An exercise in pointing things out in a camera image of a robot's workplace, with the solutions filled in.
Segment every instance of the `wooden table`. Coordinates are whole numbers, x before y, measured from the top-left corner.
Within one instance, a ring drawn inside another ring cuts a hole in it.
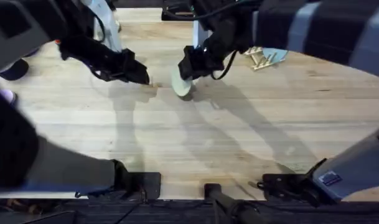
[[[121,39],[148,67],[151,86],[98,80],[82,63],[63,62],[53,43],[27,60],[26,77],[0,85],[19,93],[22,111],[52,141],[160,172],[161,198],[202,198],[203,184],[218,182],[232,197],[262,199],[248,181],[306,172],[379,127],[379,78],[295,53],[257,72],[238,55],[223,80],[199,80],[182,101],[170,71],[192,42],[192,23],[160,15],[119,9]],[[379,200],[379,189],[349,200]]]

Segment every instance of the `sticker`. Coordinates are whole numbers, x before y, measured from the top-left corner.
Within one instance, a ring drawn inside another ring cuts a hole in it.
[[[320,176],[318,179],[326,186],[330,186],[342,180],[341,177],[333,171],[326,172],[324,175]]]

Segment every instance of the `gray fabric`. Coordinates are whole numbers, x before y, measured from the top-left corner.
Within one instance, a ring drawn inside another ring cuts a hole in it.
[[[298,10],[288,33],[288,50],[303,52],[304,43],[307,39],[309,26],[312,20],[312,15],[320,6],[320,4],[320,2],[309,3]]]
[[[42,44],[50,41],[47,34],[41,29],[40,25],[24,6],[16,1],[12,3],[21,10],[32,27],[28,31],[10,39],[6,39],[0,33],[0,52],[5,52],[4,54],[0,54],[0,70],[10,63],[19,60]]]
[[[351,56],[349,66],[379,76],[379,11],[370,18]]]

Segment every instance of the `person's foot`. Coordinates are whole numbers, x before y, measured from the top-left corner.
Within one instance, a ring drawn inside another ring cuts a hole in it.
[[[0,90],[0,95],[11,105],[16,106],[17,94],[11,90]]]
[[[0,72],[0,77],[8,81],[14,81],[22,78],[28,70],[29,64],[25,60],[19,59],[13,66]]]

